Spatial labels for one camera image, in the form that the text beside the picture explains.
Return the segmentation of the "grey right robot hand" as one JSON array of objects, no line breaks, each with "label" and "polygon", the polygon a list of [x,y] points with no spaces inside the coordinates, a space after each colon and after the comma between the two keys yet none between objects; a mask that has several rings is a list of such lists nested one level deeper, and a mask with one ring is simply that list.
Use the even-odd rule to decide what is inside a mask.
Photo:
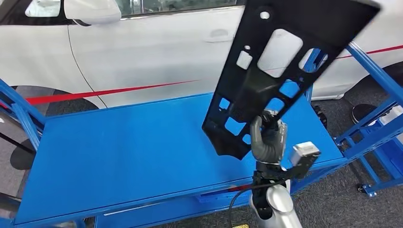
[{"label": "grey right robot hand", "polygon": [[250,124],[251,152],[256,161],[279,165],[285,151],[287,125],[273,122],[277,111],[265,109]]}]

